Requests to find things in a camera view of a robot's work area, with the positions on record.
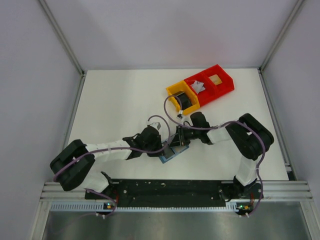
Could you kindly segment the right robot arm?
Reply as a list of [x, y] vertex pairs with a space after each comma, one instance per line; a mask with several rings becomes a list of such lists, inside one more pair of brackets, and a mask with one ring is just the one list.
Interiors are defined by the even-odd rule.
[[251, 114], [242, 115], [237, 121], [230, 121], [222, 126], [210, 126], [202, 112], [190, 115], [192, 125], [178, 125], [170, 147], [189, 145], [192, 140], [199, 139], [207, 145], [223, 141], [233, 141], [241, 153], [240, 165], [233, 177], [232, 185], [221, 189], [221, 197], [231, 200], [248, 195], [259, 178], [257, 171], [260, 164], [274, 143], [271, 132]]

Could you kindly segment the grey card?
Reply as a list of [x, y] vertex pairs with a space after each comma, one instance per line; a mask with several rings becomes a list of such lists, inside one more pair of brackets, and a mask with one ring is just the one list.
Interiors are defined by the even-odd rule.
[[171, 148], [167, 148], [166, 154], [163, 157], [165, 161], [169, 161], [174, 155], [175, 155], [175, 152]]

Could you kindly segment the blue leather card holder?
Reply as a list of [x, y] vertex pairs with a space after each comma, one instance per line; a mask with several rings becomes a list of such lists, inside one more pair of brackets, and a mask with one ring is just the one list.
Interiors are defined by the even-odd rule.
[[167, 146], [163, 150], [162, 155], [160, 155], [158, 158], [160, 159], [160, 161], [163, 164], [165, 164], [168, 161], [170, 161], [173, 158], [175, 158], [178, 155], [180, 155], [181, 153], [183, 153], [184, 151], [186, 151], [188, 148], [189, 148], [188, 145], [185, 145], [185, 146], [174, 146], [174, 147]]

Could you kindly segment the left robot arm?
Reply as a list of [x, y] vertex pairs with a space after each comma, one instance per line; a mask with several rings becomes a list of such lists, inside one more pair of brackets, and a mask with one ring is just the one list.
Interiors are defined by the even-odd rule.
[[160, 123], [155, 122], [141, 133], [110, 143], [85, 144], [80, 139], [73, 140], [51, 161], [53, 180], [66, 192], [79, 187], [101, 193], [111, 184], [107, 163], [139, 158], [143, 153], [149, 157], [163, 153], [159, 129]]

